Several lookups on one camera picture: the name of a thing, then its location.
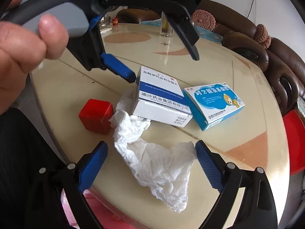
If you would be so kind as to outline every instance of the decorative pillow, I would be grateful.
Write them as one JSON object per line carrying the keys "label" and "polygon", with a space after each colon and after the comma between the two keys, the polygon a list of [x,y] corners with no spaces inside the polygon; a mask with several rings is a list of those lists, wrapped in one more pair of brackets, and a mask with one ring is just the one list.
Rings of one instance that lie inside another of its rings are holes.
{"label": "decorative pillow", "polygon": [[270,44],[271,44],[271,37],[269,35],[268,35],[266,41],[260,43],[260,45],[262,47],[264,47],[264,49],[267,49],[270,46]]}
{"label": "decorative pillow", "polygon": [[254,40],[257,43],[263,43],[266,41],[268,37],[268,31],[267,28],[263,24],[259,24],[256,26],[256,33],[254,35]]}
{"label": "decorative pillow", "polygon": [[267,28],[263,24],[256,26],[254,40],[259,43],[264,49],[267,49],[271,44],[271,37],[268,35]]}
{"label": "decorative pillow", "polygon": [[192,15],[192,21],[198,27],[202,27],[209,31],[213,31],[216,25],[216,20],[209,12],[197,9]]}

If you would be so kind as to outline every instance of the white wall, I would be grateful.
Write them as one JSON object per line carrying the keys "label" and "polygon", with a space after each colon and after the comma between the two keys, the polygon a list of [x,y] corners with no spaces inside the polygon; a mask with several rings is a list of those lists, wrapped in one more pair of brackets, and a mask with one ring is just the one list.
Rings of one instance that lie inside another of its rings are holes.
{"label": "white wall", "polygon": [[106,13],[108,16],[110,16],[111,20],[110,22],[112,23],[112,19],[116,17],[116,14],[122,10],[123,8],[127,8],[127,7],[123,7],[123,6],[119,6],[115,11],[112,11],[112,12],[108,12]]}
{"label": "white wall", "polygon": [[[252,0],[213,0],[247,17]],[[271,37],[291,47],[305,61],[305,24],[290,0],[256,0],[249,19],[264,24]]]}

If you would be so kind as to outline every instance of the red chair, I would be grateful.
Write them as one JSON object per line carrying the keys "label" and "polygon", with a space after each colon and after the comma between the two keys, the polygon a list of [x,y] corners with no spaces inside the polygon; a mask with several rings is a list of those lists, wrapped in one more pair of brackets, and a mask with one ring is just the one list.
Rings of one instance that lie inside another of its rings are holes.
{"label": "red chair", "polygon": [[290,175],[305,169],[305,127],[295,110],[283,117],[289,148]]}

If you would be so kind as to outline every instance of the blue cloth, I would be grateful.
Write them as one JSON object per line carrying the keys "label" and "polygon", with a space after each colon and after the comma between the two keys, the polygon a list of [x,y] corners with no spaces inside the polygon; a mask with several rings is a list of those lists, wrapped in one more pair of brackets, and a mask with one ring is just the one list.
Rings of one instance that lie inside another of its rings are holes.
{"label": "blue cloth", "polygon": [[[161,19],[155,20],[155,21],[144,21],[140,22],[141,25],[149,25],[149,26],[155,26],[155,27],[160,27],[161,26]],[[202,27],[195,26],[197,33],[200,38],[204,38],[206,40],[212,41],[216,44],[221,45],[222,44],[222,36],[213,33],[207,29],[204,29]]]}

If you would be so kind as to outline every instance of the white tissue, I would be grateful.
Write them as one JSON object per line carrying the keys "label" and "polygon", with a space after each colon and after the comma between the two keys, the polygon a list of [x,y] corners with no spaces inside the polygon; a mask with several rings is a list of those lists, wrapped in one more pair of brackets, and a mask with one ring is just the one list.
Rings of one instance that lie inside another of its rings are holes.
{"label": "white tissue", "polygon": [[150,126],[150,120],[129,116],[132,106],[132,99],[128,98],[130,94],[122,96],[109,120],[111,127],[115,127],[114,146],[139,184],[148,186],[155,197],[180,213],[188,201],[190,168],[196,159],[194,145],[192,142],[179,143],[166,149],[141,139],[143,131]]}

